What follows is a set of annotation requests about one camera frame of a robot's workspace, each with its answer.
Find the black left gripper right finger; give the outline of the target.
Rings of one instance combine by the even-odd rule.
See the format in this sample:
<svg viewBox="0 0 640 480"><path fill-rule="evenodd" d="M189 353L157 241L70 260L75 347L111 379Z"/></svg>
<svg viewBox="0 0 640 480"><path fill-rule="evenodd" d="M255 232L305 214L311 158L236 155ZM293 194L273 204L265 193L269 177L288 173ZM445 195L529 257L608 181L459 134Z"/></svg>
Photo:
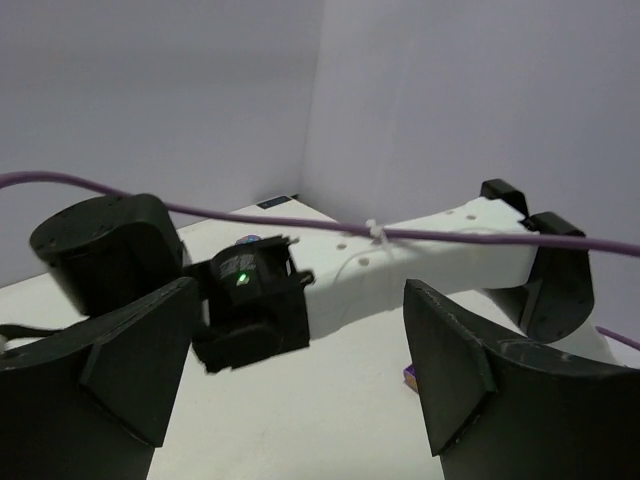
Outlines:
<svg viewBox="0 0 640 480"><path fill-rule="evenodd" d="M448 479L635 479L639 373L534 342L419 280L403 317Z"/></svg>

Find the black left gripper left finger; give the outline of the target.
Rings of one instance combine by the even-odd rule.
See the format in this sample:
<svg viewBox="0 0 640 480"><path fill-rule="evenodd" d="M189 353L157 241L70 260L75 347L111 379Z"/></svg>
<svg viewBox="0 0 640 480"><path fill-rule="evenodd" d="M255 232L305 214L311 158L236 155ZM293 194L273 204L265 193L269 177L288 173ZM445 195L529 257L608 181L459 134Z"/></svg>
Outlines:
<svg viewBox="0 0 640 480"><path fill-rule="evenodd" d="M65 329L6 324L4 479L144 479L163 445L199 293L183 277Z"/></svg>

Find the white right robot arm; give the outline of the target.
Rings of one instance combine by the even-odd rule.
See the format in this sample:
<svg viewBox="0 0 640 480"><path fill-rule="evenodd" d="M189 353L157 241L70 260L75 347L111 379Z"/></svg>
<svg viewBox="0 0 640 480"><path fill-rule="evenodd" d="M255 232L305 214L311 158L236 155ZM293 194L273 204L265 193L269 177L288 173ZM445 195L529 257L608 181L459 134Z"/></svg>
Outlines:
<svg viewBox="0 0 640 480"><path fill-rule="evenodd" d="M497 181L466 204L406 223L432 241L308 232L243 239L193 261L149 194L108 194L41 223L30 245L82 314L121 308L172 280L199 287L204 319L193 349L210 372L305 348L402 304L409 279L449 295L481 290L527 338L590 360L614 361L589 316L594 294L580 233L554 216L530 217L522 195Z"/></svg>

